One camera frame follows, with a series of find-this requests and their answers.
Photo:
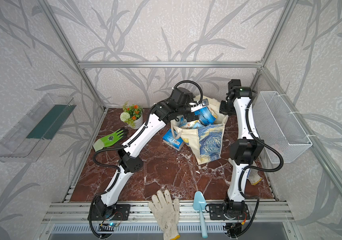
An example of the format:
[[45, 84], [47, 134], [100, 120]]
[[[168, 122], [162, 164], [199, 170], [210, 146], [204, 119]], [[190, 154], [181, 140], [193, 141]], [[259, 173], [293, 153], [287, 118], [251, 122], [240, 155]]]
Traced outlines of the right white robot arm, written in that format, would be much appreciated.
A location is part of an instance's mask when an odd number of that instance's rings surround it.
[[241, 86], [241, 81], [228, 82], [226, 99], [221, 101], [220, 113], [235, 115], [238, 123], [238, 140], [230, 145], [230, 163], [233, 166], [231, 184], [227, 191], [226, 205], [231, 211], [241, 211], [245, 205], [243, 196], [251, 166], [264, 148], [253, 136], [258, 137], [253, 110], [254, 93], [250, 87]]

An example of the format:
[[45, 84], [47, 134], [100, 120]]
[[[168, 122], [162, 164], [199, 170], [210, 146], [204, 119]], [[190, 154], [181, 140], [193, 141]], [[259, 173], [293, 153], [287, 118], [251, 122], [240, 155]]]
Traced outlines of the orange blue tissue pack back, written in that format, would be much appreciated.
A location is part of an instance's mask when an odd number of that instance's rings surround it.
[[217, 119], [217, 115], [209, 108], [208, 99], [203, 99], [202, 105], [204, 106], [203, 108], [194, 111], [195, 116], [199, 117], [199, 121], [204, 126], [213, 124]]

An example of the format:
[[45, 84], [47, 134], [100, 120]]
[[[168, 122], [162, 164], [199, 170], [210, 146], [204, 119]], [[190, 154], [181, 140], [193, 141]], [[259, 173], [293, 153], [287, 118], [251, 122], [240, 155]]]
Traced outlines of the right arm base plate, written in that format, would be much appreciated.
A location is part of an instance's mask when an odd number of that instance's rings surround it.
[[250, 220], [250, 211], [244, 202], [207, 204], [206, 211], [210, 215], [211, 220]]

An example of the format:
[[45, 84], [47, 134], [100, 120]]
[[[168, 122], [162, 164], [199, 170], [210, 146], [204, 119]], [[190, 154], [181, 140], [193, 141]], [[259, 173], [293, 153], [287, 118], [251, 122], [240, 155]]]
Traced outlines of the light blue Vinda tissue pack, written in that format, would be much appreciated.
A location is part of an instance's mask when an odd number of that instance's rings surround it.
[[179, 126], [181, 129], [199, 129], [205, 127], [199, 120], [182, 123]]

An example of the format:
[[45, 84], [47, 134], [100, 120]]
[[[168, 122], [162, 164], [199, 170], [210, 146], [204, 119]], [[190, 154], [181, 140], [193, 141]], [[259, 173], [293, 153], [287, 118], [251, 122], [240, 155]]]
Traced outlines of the canvas bag with blue painting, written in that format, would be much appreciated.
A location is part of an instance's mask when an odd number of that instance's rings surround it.
[[208, 98], [208, 108], [217, 118], [208, 126], [187, 129], [182, 120], [171, 121], [171, 129], [177, 139], [182, 139], [194, 153], [199, 165], [206, 164], [221, 158], [222, 141], [228, 116], [219, 113], [220, 102]]

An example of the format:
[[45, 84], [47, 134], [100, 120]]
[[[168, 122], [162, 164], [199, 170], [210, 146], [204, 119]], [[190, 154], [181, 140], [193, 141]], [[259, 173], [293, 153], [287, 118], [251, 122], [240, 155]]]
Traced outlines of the blue white tissue pack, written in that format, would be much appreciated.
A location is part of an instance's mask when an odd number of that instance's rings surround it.
[[183, 139], [172, 129], [169, 129], [163, 136], [163, 142], [177, 151], [180, 151], [185, 144]]

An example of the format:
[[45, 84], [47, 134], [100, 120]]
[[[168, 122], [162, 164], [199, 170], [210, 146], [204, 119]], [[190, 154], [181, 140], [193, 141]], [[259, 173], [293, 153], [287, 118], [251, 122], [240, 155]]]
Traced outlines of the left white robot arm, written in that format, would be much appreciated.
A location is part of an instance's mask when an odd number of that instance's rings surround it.
[[194, 100], [194, 94], [185, 88], [175, 86], [171, 96], [163, 101], [154, 104], [144, 124], [133, 134], [121, 147], [114, 148], [120, 157], [117, 166], [110, 166], [99, 163], [96, 160], [98, 154], [112, 151], [112, 148], [97, 151], [93, 155], [93, 161], [99, 166], [114, 168], [116, 173], [110, 181], [106, 190], [95, 194], [92, 200], [92, 207], [96, 208], [101, 215], [109, 215], [114, 209], [121, 191], [127, 184], [130, 177], [138, 172], [143, 166], [139, 154], [153, 136], [165, 127], [170, 121], [183, 116], [186, 119], [195, 120], [198, 117], [194, 112], [207, 106], [203, 99], [203, 91], [200, 91], [198, 100]]

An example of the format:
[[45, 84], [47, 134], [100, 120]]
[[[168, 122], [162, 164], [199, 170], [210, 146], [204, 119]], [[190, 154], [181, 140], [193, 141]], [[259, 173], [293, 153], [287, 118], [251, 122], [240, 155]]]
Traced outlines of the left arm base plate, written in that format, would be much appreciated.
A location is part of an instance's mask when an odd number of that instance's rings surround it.
[[98, 207], [93, 205], [89, 213], [89, 221], [127, 221], [130, 214], [130, 204], [117, 204], [110, 207]]

